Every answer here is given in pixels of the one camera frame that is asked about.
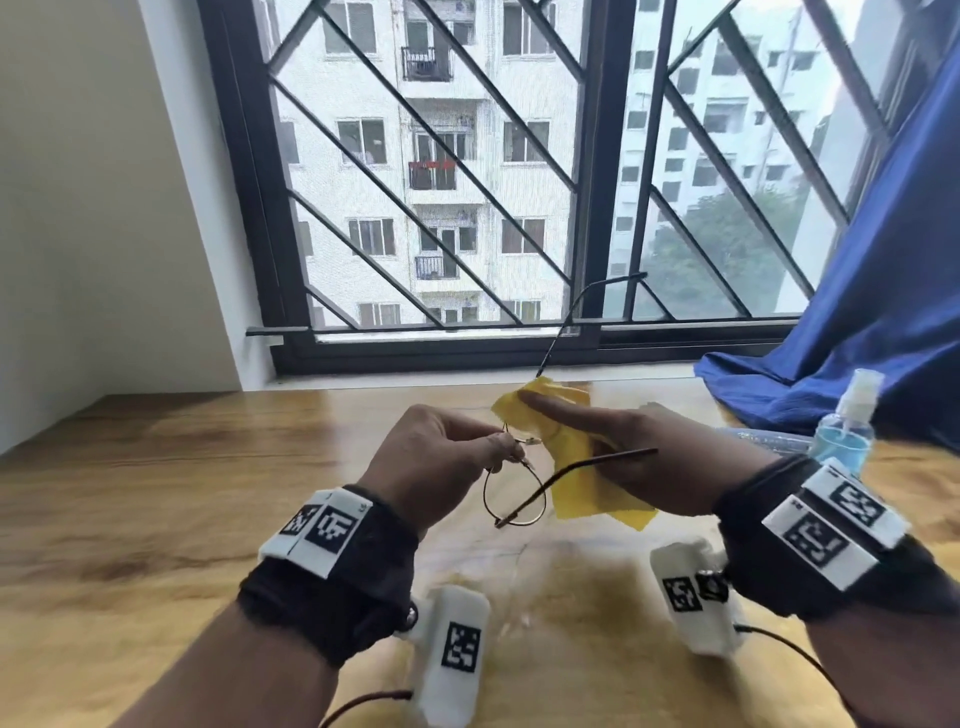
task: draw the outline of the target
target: yellow cloth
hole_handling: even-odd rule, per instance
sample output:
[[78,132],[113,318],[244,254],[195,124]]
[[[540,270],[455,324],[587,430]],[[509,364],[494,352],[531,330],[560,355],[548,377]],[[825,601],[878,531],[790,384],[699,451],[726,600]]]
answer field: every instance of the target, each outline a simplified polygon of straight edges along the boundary
[[[518,391],[524,390],[576,404],[590,404],[589,392],[563,387],[546,376],[537,377]],[[553,456],[554,472],[593,455],[590,435],[541,415],[520,401],[516,392],[503,395],[493,403],[491,410],[507,426],[539,437]],[[609,513],[618,521],[641,530],[657,515],[653,506],[609,482],[592,466],[567,473],[554,484],[551,491],[558,519]]]

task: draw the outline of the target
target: blue liquid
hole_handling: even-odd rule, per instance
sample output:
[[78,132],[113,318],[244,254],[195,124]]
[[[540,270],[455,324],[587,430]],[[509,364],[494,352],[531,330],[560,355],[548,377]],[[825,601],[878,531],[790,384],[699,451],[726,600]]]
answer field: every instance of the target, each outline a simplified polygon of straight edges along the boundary
[[813,436],[813,444],[808,455],[814,460],[824,462],[835,457],[854,475],[860,475],[863,464],[870,454],[871,440],[855,432],[843,431],[842,427],[820,426]]

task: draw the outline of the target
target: blue curtain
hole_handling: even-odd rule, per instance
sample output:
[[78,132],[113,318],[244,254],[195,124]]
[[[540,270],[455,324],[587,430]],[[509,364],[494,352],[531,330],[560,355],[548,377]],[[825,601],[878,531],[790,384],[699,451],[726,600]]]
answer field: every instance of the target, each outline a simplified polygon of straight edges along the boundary
[[747,426],[810,433],[858,367],[886,374],[881,432],[960,452],[960,44],[796,328],[766,356],[708,354],[695,371]]

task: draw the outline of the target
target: wooden tabletop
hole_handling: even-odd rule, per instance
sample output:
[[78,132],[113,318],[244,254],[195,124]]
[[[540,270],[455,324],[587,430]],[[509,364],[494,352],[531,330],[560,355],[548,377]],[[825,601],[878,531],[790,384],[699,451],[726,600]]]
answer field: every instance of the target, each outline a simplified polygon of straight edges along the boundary
[[[109,398],[0,459],[0,711],[4,726],[102,726],[235,594],[259,545],[318,488],[355,479],[400,413],[427,402],[494,422],[511,385]],[[605,381],[594,401],[658,400],[712,425],[696,379]],[[533,453],[549,473],[544,453]],[[510,468],[505,508],[531,488]],[[960,574],[960,461],[881,443],[865,478]],[[479,489],[420,547],[415,593],[443,583],[492,603],[475,725],[844,726],[823,678],[753,637],[732,662],[690,655],[647,554],[710,518],[660,515],[642,533],[597,516],[495,531]],[[807,645],[753,604],[751,623]],[[405,687],[410,647],[385,640],[344,668],[335,704]],[[373,704],[338,726],[398,724]]]

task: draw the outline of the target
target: spray bottle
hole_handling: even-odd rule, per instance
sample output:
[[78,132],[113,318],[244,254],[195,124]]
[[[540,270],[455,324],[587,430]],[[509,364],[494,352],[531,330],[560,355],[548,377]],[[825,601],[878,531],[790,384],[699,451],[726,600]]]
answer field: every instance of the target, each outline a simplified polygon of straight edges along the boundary
[[883,374],[871,369],[857,369],[847,391],[837,404],[836,412],[825,416],[817,425],[809,456],[824,462],[837,458],[854,475],[860,470],[874,445],[874,416],[880,395]]

